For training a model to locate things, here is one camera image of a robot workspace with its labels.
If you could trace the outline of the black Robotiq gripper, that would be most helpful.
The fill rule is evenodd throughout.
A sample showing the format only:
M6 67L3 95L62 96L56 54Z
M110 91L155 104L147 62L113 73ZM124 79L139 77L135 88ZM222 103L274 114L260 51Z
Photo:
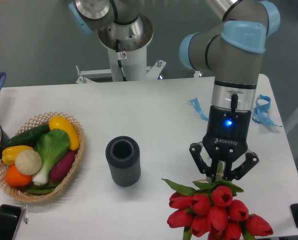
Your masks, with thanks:
M247 150L246 139L250 118L250 110L232 112L228 108L220 108L215 105L210 107L207 131L202 143L192 143L189 147L189 152L201 174L205 174L214 181L218 163L222 161L225 162L223 179L238 181L259 162L257 154ZM211 158L210 166L201 156L203 148ZM232 169L233 162L244 153L245 161Z

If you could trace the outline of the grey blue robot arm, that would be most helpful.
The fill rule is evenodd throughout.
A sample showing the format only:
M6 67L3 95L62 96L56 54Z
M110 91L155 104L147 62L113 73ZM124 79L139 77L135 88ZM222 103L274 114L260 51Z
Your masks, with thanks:
M280 25L276 6L266 0L210 0L221 24L191 34L179 48L182 64L215 75L207 131L190 153L209 180L241 179L259 159L246 142L268 36ZM107 48L112 79L146 80L147 45L153 28L135 0L74 0L69 10L86 34L97 32Z

